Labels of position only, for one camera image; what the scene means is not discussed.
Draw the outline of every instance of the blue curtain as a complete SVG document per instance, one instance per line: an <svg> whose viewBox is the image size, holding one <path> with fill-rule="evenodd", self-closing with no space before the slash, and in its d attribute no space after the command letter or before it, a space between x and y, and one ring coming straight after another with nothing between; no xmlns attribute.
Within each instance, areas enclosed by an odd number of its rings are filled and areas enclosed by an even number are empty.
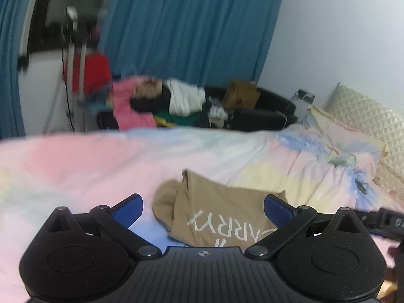
<svg viewBox="0 0 404 303"><path fill-rule="evenodd" d="M0 0L0 139L25 135L17 62L29 0Z"/></svg>
<svg viewBox="0 0 404 303"><path fill-rule="evenodd" d="M199 86L258 80L281 0L113 0L100 40L112 74Z"/></svg>

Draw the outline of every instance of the window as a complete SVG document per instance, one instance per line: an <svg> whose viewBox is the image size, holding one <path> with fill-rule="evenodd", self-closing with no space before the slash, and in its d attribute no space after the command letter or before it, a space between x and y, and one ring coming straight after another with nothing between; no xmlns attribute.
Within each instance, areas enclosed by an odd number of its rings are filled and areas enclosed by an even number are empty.
<svg viewBox="0 0 404 303"><path fill-rule="evenodd" d="M69 23L66 7L76 7L78 35L99 35L111 0L36 0L28 38L28 53L66 46L64 30Z"/></svg>

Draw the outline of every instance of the screw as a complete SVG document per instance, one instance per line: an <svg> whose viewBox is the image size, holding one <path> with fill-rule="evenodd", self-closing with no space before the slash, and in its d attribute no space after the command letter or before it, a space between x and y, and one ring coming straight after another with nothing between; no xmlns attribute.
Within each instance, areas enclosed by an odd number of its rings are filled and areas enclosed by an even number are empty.
<svg viewBox="0 0 404 303"><path fill-rule="evenodd" d="M139 248L138 252L140 255L143 255L143 256L153 256L158 253L158 248L147 245L147 246L142 246L141 248Z"/></svg>
<svg viewBox="0 0 404 303"><path fill-rule="evenodd" d="M266 248L264 246L256 245L256 246L251 246L248 249L248 252L254 256L263 256L263 255L267 254L269 252L269 250L268 250L268 248Z"/></svg>

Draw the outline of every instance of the red cloth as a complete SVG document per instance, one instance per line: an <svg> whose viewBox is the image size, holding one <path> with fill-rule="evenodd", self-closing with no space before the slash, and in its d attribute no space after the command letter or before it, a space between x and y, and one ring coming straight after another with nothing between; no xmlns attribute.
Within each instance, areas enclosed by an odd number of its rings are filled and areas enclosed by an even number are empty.
<svg viewBox="0 0 404 303"><path fill-rule="evenodd" d="M76 54L73 60L73 92L78 92L80 74L80 55ZM67 65L65 67L65 78L67 79ZM86 56L84 67L84 94L92 94L106 84L111 83L112 77L108 58L99 53Z"/></svg>

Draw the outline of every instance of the white wall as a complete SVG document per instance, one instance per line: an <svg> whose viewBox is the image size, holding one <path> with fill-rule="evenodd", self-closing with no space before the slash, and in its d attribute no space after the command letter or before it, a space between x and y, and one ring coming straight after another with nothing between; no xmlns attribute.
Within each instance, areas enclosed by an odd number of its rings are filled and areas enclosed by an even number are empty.
<svg viewBox="0 0 404 303"><path fill-rule="evenodd" d="M21 110L27 135L42 134L49 114L51 118L48 133L71 129L66 116L66 90L61 76L61 56L61 50L31 54L28 70L19 73ZM95 118L88 114L85 117L86 129L95 130ZM81 117L76 122L81 124Z"/></svg>
<svg viewBox="0 0 404 303"><path fill-rule="evenodd" d="M282 0L258 85L324 107L338 82L404 115L404 0Z"/></svg>

